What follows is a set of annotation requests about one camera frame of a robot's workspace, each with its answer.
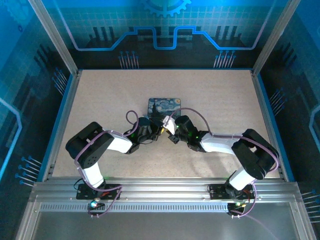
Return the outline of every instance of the enclosure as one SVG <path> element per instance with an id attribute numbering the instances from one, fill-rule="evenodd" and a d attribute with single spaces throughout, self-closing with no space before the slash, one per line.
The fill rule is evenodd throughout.
<path id="1" fill-rule="evenodd" d="M 310 0 L 1 0 L 1 239 L 317 239 L 319 10 Z M 122 193 L 103 218 L 86 214 L 66 143 L 91 122 L 131 129 L 126 112 L 146 115 L 150 98 L 179 99 L 213 132 L 254 129 L 276 148 L 279 167 L 256 181 L 248 217 L 231 218 L 233 202 L 207 191 L 238 159 L 165 133 L 101 157 Z"/>

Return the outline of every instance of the blue circuit line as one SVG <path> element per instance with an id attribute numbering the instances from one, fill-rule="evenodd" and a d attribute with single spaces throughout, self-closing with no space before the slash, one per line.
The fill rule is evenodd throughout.
<path id="1" fill-rule="evenodd" d="M 271 15 L 271 12 L 273 11 L 275 5 L 276 5 L 276 2 L 277 0 L 273 0 L 273 3 L 272 3 L 272 6 L 270 7 L 269 9 L 269 12 L 267 13 L 267 16 L 261 26 L 261 29 L 254 41 L 254 44 L 252 47 L 222 47 L 222 46 L 219 46 L 210 36 L 209 34 L 206 32 L 206 31 L 197 31 L 197 27 L 196 26 L 177 26 L 174 31 L 173 31 L 173 46 L 158 46 L 157 45 L 157 32 L 156 32 L 156 29 L 155 27 L 153 26 L 135 26 L 133 27 L 133 31 L 129 31 L 129 32 L 125 32 L 111 47 L 101 47 L 101 48 L 79 48 L 69 27 L 68 27 L 68 24 L 65 20 L 65 18 L 63 17 L 63 14 L 60 10 L 60 8 L 58 7 L 58 4 L 56 1 L 54 1 L 54 4 L 55 4 L 55 7 L 58 11 L 58 14 L 60 15 L 61 17 L 61 20 L 63 22 L 63 25 L 72 41 L 72 44 L 74 46 L 74 48 L 80 52 L 90 52 L 90 51 L 113 51 L 120 43 L 121 41 L 126 37 L 126 36 L 133 36 L 133 35 L 138 35 L 138 30 L 151 30 L 152 31 L 152 36 L 153 36 L 153 47 L 154 49 L 156 50 L 174 50 L 176 49 L 177 47 L 177 40 L 178 40 L 178 30 L 192 30 L 192 34 L 194 35 L 203 35 L 205 36 L 209 42 L 216 47 L 217 50 L 253 50 L 257 44 L 258 44 L 258 41 L 262 35 L 262 32 L 264 31 L 264 28 L 270 18 L 270 15 Z"/>
<path id="2" fill-rule="evenodd" d="M 309 122 L 309 129 L 310 129 L 311 135 L 313 137 L 313 140 L 314 140 L 314 142 L 320 152 L 320 142 L 317 137 L 316 131 L 314 130 L 314 127 L 313 127 L 314 121 L 315 121 L 315 115 L 319 111 L 320 111 L 320 105 L 316 106 L 315 109 L 312 110 L 311 116 L 310 116 L 310 122 Z"/>
<path id="3" fill-rule="evenodd" d="M 22 130 L 22 123 L 21 123 L 21 117 L 20 117 L 20 114 L 19 112 L 13 107 L 11 106 L 10 104 L 8 104 L 5 100 L 3 100 L 2 98 L 0 98 L 0 103 L 3 104 L 7 109 L 10 110 L 10 112 L 12 112 L 15 117 L 16 117 L 16 120 L 18 122 L 18 129 L 14 135 L 14 138 L 12 140 L 12 143 L 11 143 L 11 146 L 9 148 L 9 151 L 7 152 L 6 156 L 5 156 L 5 159 L 4 159 L 4 162 L 2 164 L 2 167 L 0 169 L 0 182 L 1 182 L 1 179 L 5 173 L 5 170 L 7 168 L 7 165 L 8 165 L 8 162 L 10 160 L 10 157 L 12 155 L 12 152 L 16 146 L 16 143 L 18 141 L 18 138 L 19 138 L 19 135 L 21 133 L 21 130 Z"/>

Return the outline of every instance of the robotic arm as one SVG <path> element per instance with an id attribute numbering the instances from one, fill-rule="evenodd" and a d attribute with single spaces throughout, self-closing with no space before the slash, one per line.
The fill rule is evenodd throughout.
<path id="1" fill-rule="evenodd" d="M 182 141 L 196 152 L 222 152 L 237 157 L 242 167 L 222 187 L 230 199 L 237 199 L 242 190 L 255 180 L 264 179 L 278 157 L 277 151 L 253 129 L 247 129 L 241 135 L 212 134 L 198 130 L 186 115 L 176 120 L 166 116 L 162 122 L 140 117 L 124 134 L 105 131 L 98 123 L 92 122 L 71 138 L 65 147 L 70 156 L 77 159 L 85 181 L 96 189 L 105 190 L 108 186 L 98 166 L 102 154 L 106 150 L 132 154 L 145 141 L 157 141 L 164 129 L 174 144 Z"/>

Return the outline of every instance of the wire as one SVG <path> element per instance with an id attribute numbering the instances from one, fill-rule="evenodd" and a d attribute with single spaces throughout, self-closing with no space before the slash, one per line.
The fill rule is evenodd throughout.
<path id="1" fill-rule="evenodd" d="M 211 132 L 210 127 L 209 127 L 209 124 L 208 124 L 207 120 L 205 119 L 205 117 L 202 116 L 202 114 L 201 114 L 200 112 L 198 112 L 197 110 L 194 110 L 193 108 L 190 108 L 190 107 L 181 107 L 181 108 L 175 110 L 173 113 L 171 113 L 171 115 L 169 116 L 169 118 L 168 118 L 168 120 L 166 121 L 166 123 L 165 123 L 164 126 L 166 127 L 166 126 L 168 125 L 168 123 L 169 123 L 169 120 L 172 118 L 172 116 L 173 116 L 176 112 L 181 111 L 181 110 L 190 110 L 190 111 L 195 112 L 196 114 L 198 114 L 198 115 L 203 119 L 206 127 L 208 128 L 208 131 L 209 131 L 210 135 L 213 136 L 213 133 Z"/>
<path id="2" fill-rule="evenodd" d="M 243 190 L 243 192 L 248 196 L 248 203 L 250 203 L 250 192 L 248 190 Z"/>
<path id="3" fill-rule="evenodd" d="M 148 145 L 148 144 L 152 144 L 154 141 L 151 140 L 150 142 L 144 143 L 144 142 L 140 142 L 139 144 L 143 144 L 143 145 Z"/>
<path id="4" fill-rule="evenodd" d="M 253 199 L 253 203 L 250 207 L 250 209 L 246 212 L 246 213 L 241 213 L 241 212 L 238 212 L 238 211 L 234 211 L 234 210 L 231 210 L 231 212 L 234 212 L 234 213 L 237 213 L 239 215 L 239 218 L 242 218 L 246 215 L 248 215 L 248 213 L 250 213 L 252 211 L 252 209 L 254 208 L 254 206 L 256 205 L 256 200 L 257 200 L 257 188 L 256 188 L 256 185 L 252 182 L 251 183 L 252 187 L 253 187 L 253 190 L 254 190 L 254 199 Z"/>
<path id="5" fill-rule="evenodd" d="M 80 179 L 78 179 L 78 180 L 73 184 L 73 188 L 74 188 L 75 190 L 77 190 L 77 191 L 78 191 L 78 189 L 76 188 L 76 184 L 77 184 L 78 182 L 80 182 L 81 180 L 83 180 L 83 179 L 80 178 Z"/>
<path id="6" fill-rule="evenodd" d="M 88 210 L 88 214 L 91 215 L 91 217 L 95 217 L 95 218 L 99 218 L 99 217 L 102 217 L 103 215 L 105 215 L 106 213 L 109 212 L 109 210 L 111 209 L 111 207 L 113 206 L 113 204 L 115 203 L 116 199 L 119 197 L 120 195 L 120 192 L 121 192 L 121 188 L 119 189 L 118 193 L 116 194 L 114 200 L 111 202 L 111 204 L 109 205 L 109 207 L 101 214 L 94 214 L 93 212 L 91 212 L 90 210 Z"/>
<path id="7" fill-rule="evenodd" d="M 125 119 L 126 119 L 126 121 L 128 122 L 128 123 L 130 123 L 131 125 L 133 125 L 134 123 L 133 122 L 131 122 L 130 120 L 129 120 L 129 118 L 128 118 L 128 114 L 130 113 L 130 111 L 128 111 L 126 114 L 125 114 Z"/>
<path id="8" fill-rule="evenodd" d="M 203 119 L 203 121 L 204 121 L 204 123 L 205 123 L 205 125 L 206 125 L 206 127 L 207 127 L 207 129 L 208 129 L 208 131 L 209 131 L 209 133 L 210 133 L 210 135 L 211 135 L 212 137 L 221 138 L 221 139 L 243 139 L 243 140 L 246 140 L 246 141 L 249 142 L 249 143 L 254 144 L 256 147 L 261 148 L 261 149 L 264 150 L 266 153 L 268 153 L 268 154 L 273 158 L 273 160 L 274 160 L 274 162 L 275 162 L 275 166 L 274 166 L 273 168 L 271 168 L 271 169 L 269 170 L 269 172 L 271 173 L 271 172 L 276 171 L 276 170 L 278 169 L 278 167 L 279 167 L 279 160 L 278 160 L 277 156 L 276 156 L 272 151 L 270 151 L 268 148 L 266 148 L 265 146 L 261 145 L 260 143 L 254 141 L 254 140 L 252 140 L 252 139 L 250 139 L 250 138 L 247 138 L 247 137 L 245 137 L 245 136 L 238 136 L 238 135 L 231 135 L 231 134 L 230 134 L 230 135 L 219 135 L 219 134 L 214 134 L 214 133 L 212 133 L 211 130 L 210 130 L 208 121 L 205 119 L 205 117 L 204 117 L 200 112 L 194 110 L 193 108 L 190 108 L 190 107 L 181 107 L 181 108 L 175 110 L 173 113 L 171 113 L 170 117 L 168 118 L 168 120 L 166 121 L 166 123 L 165 123 L 164 126 L 167 126 L 168 123 L 169 123 L 169 120 L 172 118 L 172 116 L 173 116 L 176 112 L 181 111 L 181 110 L 190 110 L 190 111 L 193 111 L 193 112 L 195 112 L 196 114 L 198 114 L 198 115 Z"/>
<path id="9" fill-rule="evenodd" d="M 236 213 L 236 214 L 242 214 L 240 211 L 236 211 L 236 210 L 231 210 L 231 211 L 234 212 L 234 213 Z M 267 230 L 267 231 L 274 237 L 274 239 L 279 240 L 279 238 L 277 238 L 277 237 L 273 234 L 273 232 L 272 232 L 269 228 L 267 228 L 261 221 L 259 221 L 258 219 L 254 218 L 253 216 L 250 216 L 250 215 L 246 215 L 246 217 L 249 218 L 249 219 L 251 219 L 251 220 L 253 220 L 253 221 L 255 221 L 255 222 L 258 223 L 259 225 L 261 225 L 265 230 Z"/>
<path id="10" fill-rule="evenodd" d="M 115 134 L 118 134 L 118 135 L 120 135 L 120 136 L 127 137 L 127 136 L 131 135 L 132 133 L 134 133 L 134 132 L 137 130 L 137 128 L 138 128 L 139 116 L 138 116 L 138 114 L 137 114 L 135 111 L 130 110 L 130 111 L 128 111 L 128 112 L 126 113 L 126 116 L 127 116 L 127 117 L 128 117 L 128 114 L 129 114 L 129 113 L 134 113 L 135 116 L 136 116 L 135 127 L 133 128 L 132 131 L 130 131 L 130 132 L 127 133 L 127 134 L 121 134 L 121 133 L 119 133 L 119 132 L 117 132 L 117 131 L 112 131 L 112 130 L 106 130 L 106 131 L 100 132 L 100 133 L 99 133 L 97 136 L 95 136 L 90 142 L 88 142 L 88 144 L 78 153 L 78 155 L 77 155 L 77 156 L 75 157 L 75 159 L 74 159 L 74 164 L 75 164 L 75 166 L 76 166 L 76 168 L 77 168 L 80 176 L 82 177 L 83 182 L 84 182 L 85 184 L 87 184 L 90 188 L 92 188 L 93 190 L 96 190 L 96 191 L 98 191 L 98 192 L 110 192 L 110 191 L 114 191 L 114 190 L 119 189 L 117 195 L 115 196 L 115 198 L 114 198 L 114 200 L 112 201 L 112 203 L 110 204 L 110 206 L 107 208 L 107 210 L 106 210 L 104 213 L 100 214 L 100 216 L 106 214 L 106 213 L 110 210 L 111 206 L 114 204 L 114 202 L 116 201 L 116 199 L 119 197 L 119 195 L 120 195 L 120 193 L 121 193 L 121 191 L 122 191 L 122 187 L 123 187 L 123 186 L 122 186 L 122 185 L 119 185 L 119 186 L 112 187 L 112 188 L 108 188 L 108 189 L 100 189 L 100 188 L 94 187 L 94 186 L 87 180 L 86 175 L 84 174 L 84 170 L 82 169 L 82 167 L 81 167 L 80 164 L 78 163 L 78 159 L 80 158 L 80 156 L 81 156 L 92 144 L 95 143 L 95 141 L 96 141 L 98 138 L 100 138 L 100 137 L 101 137 L 102 135 L 104 135 L 104 134 L 115 133 Z"/>

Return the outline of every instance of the gear graphic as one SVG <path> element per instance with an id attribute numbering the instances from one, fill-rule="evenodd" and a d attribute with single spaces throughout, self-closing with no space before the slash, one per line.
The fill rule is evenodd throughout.
<path id="1" fill-rule="evenodd" d="M 4 0 L 2 2 L 18 24 L 22 24 L 27 19 L 29 15 L 28 0 Z"/>
<path id="2" fill-rule="evenodd" d="M 173 17 L 175 13 L 180 14 L 180 10 L 187 9 L 186 5 L 190 4 L 191 0 L 141 0 L 140 2 L 150 14 L 166 18 L 168 15 Z"/>

